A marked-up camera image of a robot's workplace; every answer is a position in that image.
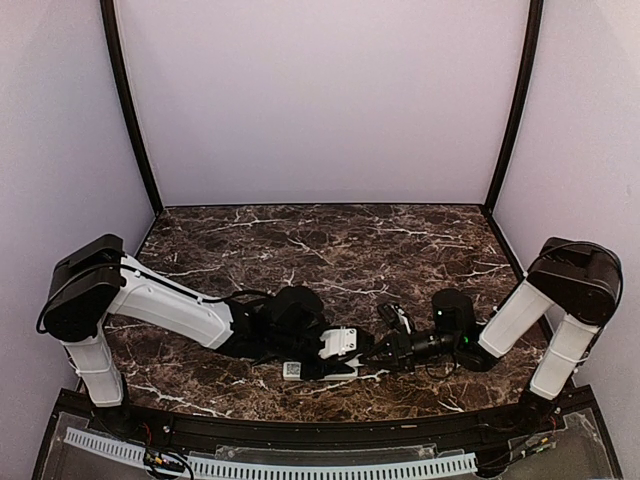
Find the white remote control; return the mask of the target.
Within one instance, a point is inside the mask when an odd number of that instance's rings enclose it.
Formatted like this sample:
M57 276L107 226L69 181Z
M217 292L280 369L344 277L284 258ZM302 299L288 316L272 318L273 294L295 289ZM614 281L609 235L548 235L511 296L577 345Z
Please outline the white remote control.
M285 362L282 368L285 381L341 381L358 376L358 368L346 364L306 364Z

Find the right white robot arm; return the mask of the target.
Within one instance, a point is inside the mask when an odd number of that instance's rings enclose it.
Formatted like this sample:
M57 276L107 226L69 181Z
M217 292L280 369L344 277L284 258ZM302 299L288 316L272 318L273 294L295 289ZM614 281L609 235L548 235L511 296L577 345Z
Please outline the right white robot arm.
M410 372L438 356L472 372L487 372L548 311L563 318L529 380L528 396L510 413L521 434L534 432L549 416L554 400L589 355L617 312L624 289L623 266L612 250L589 241L551 237L522 280L480 324L471 298L448 288L431 298L434 327L415 328L398 304L381 304L378 313L390 332L361 356L366 366Z

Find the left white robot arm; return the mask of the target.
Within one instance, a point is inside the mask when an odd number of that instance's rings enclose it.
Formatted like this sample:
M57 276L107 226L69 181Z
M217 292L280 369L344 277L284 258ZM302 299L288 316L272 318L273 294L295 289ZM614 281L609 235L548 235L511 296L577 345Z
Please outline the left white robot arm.
M105 234L56 264L36 330L68 351L103 421L120 436L134 435L141 415L125 401L103 333L108 315L161 327L229 357L297 361L311 379L324 370L321 335L328 325L309 288L207 296L144 267L124 252L120 237Z

